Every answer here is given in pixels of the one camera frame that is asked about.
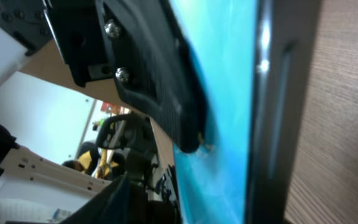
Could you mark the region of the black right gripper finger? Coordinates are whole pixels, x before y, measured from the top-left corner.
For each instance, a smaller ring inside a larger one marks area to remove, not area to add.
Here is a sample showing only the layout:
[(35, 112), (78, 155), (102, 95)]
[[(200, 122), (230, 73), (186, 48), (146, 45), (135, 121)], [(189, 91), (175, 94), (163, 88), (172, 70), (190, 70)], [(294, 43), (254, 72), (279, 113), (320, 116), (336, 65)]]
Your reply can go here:
[(61, 224), (127, 223), (129, 180), (127, 175), (116, 177), (99, 194)]

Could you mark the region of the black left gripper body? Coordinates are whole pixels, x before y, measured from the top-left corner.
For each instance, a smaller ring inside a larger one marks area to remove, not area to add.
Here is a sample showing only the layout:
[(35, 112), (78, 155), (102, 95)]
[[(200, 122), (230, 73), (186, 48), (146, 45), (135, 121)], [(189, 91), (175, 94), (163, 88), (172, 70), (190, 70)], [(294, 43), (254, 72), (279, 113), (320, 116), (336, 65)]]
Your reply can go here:
[(117, 59), (114, 39), (123, 27), (112, 9), (115, 1), (45, 0), (44, 13), (53, 38), (73, 81), (80, 87), (89, 82), (116, 82)]

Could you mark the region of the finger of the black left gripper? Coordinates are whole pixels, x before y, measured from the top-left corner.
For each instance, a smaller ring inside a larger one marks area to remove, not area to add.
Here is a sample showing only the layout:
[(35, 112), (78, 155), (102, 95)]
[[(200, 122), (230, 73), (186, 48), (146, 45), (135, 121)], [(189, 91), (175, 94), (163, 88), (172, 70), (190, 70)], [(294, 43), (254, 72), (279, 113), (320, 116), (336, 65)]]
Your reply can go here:
[(185, 40), (168, 1), (96, 1), (104, 51), (120, 99), (150, 116), (184, 153), (204, 133), (206, 100)]

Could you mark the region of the turquoise screen smartphone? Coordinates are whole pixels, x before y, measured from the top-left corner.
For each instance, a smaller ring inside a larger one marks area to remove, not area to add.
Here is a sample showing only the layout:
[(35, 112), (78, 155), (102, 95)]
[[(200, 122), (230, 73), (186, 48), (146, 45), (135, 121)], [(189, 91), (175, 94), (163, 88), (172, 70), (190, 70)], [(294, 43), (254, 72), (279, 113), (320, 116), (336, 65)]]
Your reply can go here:
[(171, 2), (206, 95), (202, 144), (174, 147), (184, 223), (282, 223), (321, 2)]

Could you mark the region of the black office chair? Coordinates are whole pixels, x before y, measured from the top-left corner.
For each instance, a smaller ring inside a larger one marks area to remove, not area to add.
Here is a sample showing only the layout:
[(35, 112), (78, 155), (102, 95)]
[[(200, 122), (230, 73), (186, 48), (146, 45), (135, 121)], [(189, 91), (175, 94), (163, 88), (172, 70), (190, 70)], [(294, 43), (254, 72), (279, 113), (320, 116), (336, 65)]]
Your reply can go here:
[(157, 157), (157, 145), (148, 119), (135, 113), (112, 116), (99, 130), (96, 145), (112, 151), (114, 164), (105, 165), (105, 179), (126, 174), (131, 182), (153, 189), (150, 179), (159, 164), (153, 161)]

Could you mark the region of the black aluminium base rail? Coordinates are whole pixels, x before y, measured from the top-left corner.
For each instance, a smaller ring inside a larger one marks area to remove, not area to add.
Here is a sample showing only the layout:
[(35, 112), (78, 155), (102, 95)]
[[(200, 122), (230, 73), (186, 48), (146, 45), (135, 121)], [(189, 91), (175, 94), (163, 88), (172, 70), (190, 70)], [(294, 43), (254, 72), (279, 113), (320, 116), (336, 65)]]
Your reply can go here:
[(161, 201), (151, 200), (149, 202), (150, 222), (182, 224), (175, 166), (168, 165), (155, 189), (161, 197)]

